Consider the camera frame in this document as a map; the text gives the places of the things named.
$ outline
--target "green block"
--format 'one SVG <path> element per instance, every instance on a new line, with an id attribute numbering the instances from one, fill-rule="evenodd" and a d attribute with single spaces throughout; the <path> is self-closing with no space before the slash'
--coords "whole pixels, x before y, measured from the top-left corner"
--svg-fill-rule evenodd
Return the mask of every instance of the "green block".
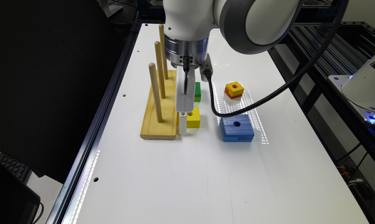
<path id="1" fill-rule="evenodd" d="M 196 97 L 201 97 L 201 87 L 200 87 L 200 83 L 199 82 L 196 82 L 196 87 L 194 89 L 194 101 L 196 102 Z"/>

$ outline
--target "blue block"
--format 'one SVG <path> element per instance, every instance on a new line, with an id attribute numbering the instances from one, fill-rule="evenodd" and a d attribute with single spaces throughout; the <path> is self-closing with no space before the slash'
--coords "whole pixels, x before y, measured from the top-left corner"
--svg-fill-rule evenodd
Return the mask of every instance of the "blue block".
<path id="1" fill-rule="evenodd" d="M 221 132 L 224 142 L 252 142 L 254 130 L 247 114 L 221 118 Z"/>

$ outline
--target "wooden base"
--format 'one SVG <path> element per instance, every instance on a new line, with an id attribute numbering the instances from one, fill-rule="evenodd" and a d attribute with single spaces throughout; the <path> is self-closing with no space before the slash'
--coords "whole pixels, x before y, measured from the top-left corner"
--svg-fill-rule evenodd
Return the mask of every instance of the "wooden base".
<path id="1" fill-rule="evenodd" d="M 165 99 L 160 99 L 163 122 L 157 122 L 153 90 L 150 88 L 145 117 L 140 131 L 140 137 L 143 139 L 174 140 L 176 138 L 178 112 L 175 110 L 175 70 L 168 70 L 168 79 L 164 81 L 164 84 L 166 97 Z"/>

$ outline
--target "yellow block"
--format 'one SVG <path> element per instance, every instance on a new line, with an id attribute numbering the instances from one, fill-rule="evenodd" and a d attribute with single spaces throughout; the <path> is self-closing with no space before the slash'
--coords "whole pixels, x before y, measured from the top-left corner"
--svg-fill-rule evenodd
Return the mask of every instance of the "yellow block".
<path id="1" fill-rule="evenodd" d="M 187 128 L 200 128 L 200 110 L 194 107 L 192 112 L 187 113 Z"/>
<path id="2" fill-rule="evenodd" d="M 243 94 L 244 91 L 244 88 L 238 82 L 226 84 L 226 88 L 229 90 L 229 95 L 232 97 Z"/>
<path id="3" fill-rule="evenodd" d="M 160 98 L 163 114 L 163 122 L 161 123 L 157 122 L 153 90 L 150 88 L 145 117 L 140 131 L 141 138 L 154 140 L 173 140 L 176 138 L 178 113 L 175 110 L 175 83 L 176 71 L 168 70 L 168 79 L 164 81 L 166 97 L 165 99 Z"/>

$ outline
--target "white table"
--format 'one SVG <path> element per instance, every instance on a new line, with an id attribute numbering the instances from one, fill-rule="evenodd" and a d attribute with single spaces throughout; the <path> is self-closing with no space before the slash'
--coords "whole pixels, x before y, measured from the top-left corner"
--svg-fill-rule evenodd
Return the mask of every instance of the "white table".
<path id="1" fill-rule="evenodd" d="M 204 82 L 199 129 L 141 139 L 158 39 L 142 26 L 74 223 L 368 223 L 289 91 L 257 108 L 267 142 L 223 142 Z M 208 52 L 212 79 L 244 82 L 254 101 L 284 84 L 268 53 L 238 54 L 219 30 Z"/>

